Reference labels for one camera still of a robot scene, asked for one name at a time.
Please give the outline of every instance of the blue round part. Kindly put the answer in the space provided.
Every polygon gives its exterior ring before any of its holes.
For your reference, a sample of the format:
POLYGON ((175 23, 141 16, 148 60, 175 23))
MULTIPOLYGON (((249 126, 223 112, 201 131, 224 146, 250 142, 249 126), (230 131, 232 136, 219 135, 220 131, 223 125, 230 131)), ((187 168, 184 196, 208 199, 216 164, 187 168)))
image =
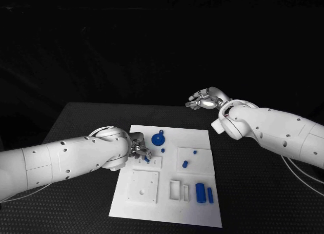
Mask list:
POLYGON ((201 183, 195 184, 195 196, 198 203, 207 202, 204 184, 201 183))
POLYGON ((151 162, 151 160, 146 158, 146 156, 145 156, 145 161, 146 161, 146 162, 151 162))
POLYGON ((152 143, 156 145, 156 146, 161 146, 164 145, 164 142, 165 142, 165 138, 164 138, 164 130, 161 130, 159 133, 156 133, 152 137, 152 143))
POLYGON ((210 203, 214 203, 214 197, 213 197, 213 189, 208 188, 208 198, 210 198, 210 203))
POLYGON ((184 161, 182 167, 184 167, 184 168, 188 167, 188 161, 184 161))

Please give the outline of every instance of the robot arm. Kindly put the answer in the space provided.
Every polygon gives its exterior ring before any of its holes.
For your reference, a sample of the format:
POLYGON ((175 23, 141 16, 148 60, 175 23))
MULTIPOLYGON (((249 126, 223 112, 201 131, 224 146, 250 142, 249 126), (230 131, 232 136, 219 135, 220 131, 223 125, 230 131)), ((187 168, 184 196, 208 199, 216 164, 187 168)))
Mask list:
POLYGON ((193 109, 219 109, 211 123, 217 133, 226 131, 236 140, 252 137, 265 149, 324 169, 324 126, 291 113, 232 100, 217 90, 198 91, 187 103, 193 109))
POLYGON ((0 202, 25 190, 71 179, 100 167, 119 170, 128 158, 152 158, 142 133, 113 126, 84 136, 0 152, 0 202))

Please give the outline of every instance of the black tabletop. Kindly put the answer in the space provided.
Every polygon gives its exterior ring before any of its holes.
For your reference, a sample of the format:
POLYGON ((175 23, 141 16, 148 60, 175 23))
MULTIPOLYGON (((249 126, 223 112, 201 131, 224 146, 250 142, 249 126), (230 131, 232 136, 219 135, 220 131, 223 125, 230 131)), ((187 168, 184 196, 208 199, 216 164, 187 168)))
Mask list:
MULTIPOLYGON (((203 108, 70 103, 44 143, 86 136, 110 125, 128 132, 132 124, 208 130, 223 229, 109 217, 119 171, 99 169, 3 203, 0 233, 324 233, 324 197, 253 139, 237 141, 216 133, 216 119, 217 110, 203 108)), ((323 191, 320 184, 305 180, 323 191)))

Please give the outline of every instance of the robotic hand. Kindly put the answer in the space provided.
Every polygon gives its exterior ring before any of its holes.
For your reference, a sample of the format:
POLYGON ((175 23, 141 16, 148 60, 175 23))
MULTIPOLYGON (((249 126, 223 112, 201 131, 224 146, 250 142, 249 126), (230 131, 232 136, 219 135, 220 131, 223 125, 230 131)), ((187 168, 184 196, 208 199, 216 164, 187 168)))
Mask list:
POLYGON ((219 134, 226 131, 236 140, 252 137, 265 149, 324 169, 323 125, 291 113, 230 99, 216 87, 194 93, 185 106, 194 110, 219 109, 219 119, 211 123, 219 134))
POLYGON ((126 166, 129 157, 149 161, 142 133, 109 126, 89 136, 0 152, 0 202, 15 194, 71 179, 99 168, 126 166))

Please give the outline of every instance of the blue disc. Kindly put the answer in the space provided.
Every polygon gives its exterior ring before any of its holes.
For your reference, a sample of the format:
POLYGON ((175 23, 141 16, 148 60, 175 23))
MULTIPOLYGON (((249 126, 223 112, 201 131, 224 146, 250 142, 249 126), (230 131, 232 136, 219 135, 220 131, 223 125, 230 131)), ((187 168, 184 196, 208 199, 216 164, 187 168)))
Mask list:
POLYGON ((164 145, 164 142, 165 142, 165 138, 164 138, 164 130, 161 130, 159 133, 156 133, 152 137, 152 143, 156 145, 156 146, 161 146, 164 145))

